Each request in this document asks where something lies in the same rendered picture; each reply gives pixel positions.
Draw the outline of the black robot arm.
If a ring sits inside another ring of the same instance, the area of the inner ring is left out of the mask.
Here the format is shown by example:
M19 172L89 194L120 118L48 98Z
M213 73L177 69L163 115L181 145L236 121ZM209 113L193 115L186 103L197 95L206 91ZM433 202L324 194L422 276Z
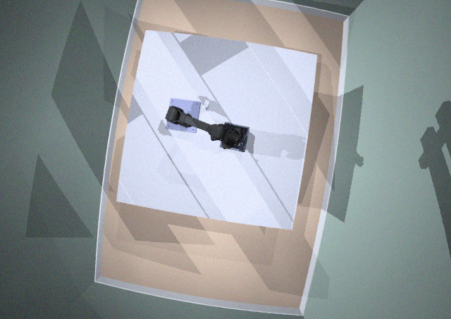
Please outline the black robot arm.
M190 114L186 114L183 109L176 106L169 106L166 114L166 121L179 124L184 127L196 127L209 133L214 139L222 142L223 149L233 148L235 145L239 145L242 135L231 132L227 125L224 124L208 124L201 120L191 117ZM227 128L227 129L225 129Z

